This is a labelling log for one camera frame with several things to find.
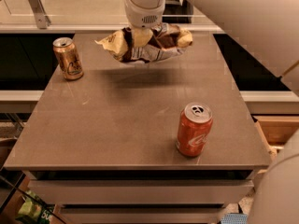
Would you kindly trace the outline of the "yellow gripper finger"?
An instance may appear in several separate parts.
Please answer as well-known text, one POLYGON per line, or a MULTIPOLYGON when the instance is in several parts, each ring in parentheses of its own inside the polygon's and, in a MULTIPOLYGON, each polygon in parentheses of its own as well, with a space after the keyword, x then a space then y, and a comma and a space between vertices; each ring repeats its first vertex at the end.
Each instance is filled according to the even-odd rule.
POLYGON ((131 46, 133 48, 145 47, 153 36, 153 32, 150 28, 136 28, 131 29, 131 46))

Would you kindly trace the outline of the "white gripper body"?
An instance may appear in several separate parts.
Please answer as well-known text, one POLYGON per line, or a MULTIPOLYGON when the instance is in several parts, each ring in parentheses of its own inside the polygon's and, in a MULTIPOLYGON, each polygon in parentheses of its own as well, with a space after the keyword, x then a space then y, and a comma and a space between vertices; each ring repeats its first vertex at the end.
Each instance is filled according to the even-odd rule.
POLYGON ((162 22, 164 0, 125 0, 126 17, 134 27, 150 28, 162 22))

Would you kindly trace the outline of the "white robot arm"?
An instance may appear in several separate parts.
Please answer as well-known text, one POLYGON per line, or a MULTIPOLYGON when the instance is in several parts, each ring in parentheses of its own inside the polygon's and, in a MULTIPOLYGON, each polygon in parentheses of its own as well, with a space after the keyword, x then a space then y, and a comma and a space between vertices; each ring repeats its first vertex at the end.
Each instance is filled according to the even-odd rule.
MULTIPOLYGON (((298 92, 299 0, 187 0, 298 92)), ((164 0, 125 0, 135 27, 162 20, 164 0)), ((299 224, 299 135, 272 161, 256 190, 248 224, 299 224)))

